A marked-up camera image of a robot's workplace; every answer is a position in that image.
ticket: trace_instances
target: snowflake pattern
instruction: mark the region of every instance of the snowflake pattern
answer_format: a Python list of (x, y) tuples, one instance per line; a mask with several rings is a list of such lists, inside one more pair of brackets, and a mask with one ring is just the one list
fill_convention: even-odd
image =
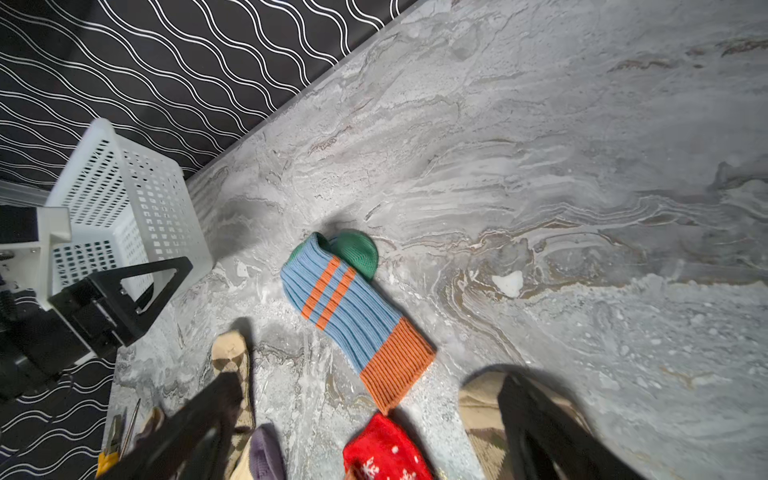
[(379, 467), (373, 463), (373, 457), (371, 457), (365, 465), (362, 466), (362, 474), (366, 476), (366, 480), (374, 480), (377, 473), (379, 473)]

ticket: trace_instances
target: black wavy-line backdrop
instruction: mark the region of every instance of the black wavy-line backdrop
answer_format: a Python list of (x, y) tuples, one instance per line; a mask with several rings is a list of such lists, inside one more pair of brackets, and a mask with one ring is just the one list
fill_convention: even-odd
[[(50, 190), (96, 117), (189, 177), (414, 1), (0, 0), (0, 180)], [(0, 406), (0, 480), (93, 478), (113, 371)]]

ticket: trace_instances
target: marble surface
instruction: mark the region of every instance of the marble surface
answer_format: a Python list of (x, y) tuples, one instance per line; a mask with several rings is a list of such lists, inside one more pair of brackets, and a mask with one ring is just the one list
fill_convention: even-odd
[(398, 415), (440, 478), (482, 478), (456, 396), (498, 363), (648, 478), (762, 478), (766, 47), (760, 0), (420, 2), (190, 181), (217, 265), (120, 352), (111, 411), (180, 408), (247, 326), (288, 477), (342, 478), (374, 405), (278, 274), (358, 228), (439, 350)]

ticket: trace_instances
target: red sock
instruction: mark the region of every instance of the red sock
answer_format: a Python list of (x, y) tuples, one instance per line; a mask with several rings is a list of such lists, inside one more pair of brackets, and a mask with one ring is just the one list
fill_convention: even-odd
[(432, 480), (421, 452), (381, 413), (344, 447), (344, 471), (351, 468), (359, 480)]

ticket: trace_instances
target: orange sock cuff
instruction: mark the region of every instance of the orange sock cuff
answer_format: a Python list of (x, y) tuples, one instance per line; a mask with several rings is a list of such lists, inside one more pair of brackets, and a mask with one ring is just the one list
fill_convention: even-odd
[(360, 373), (384, 415), (395, 408), (435, 359), (435, 351), (405, 317)]

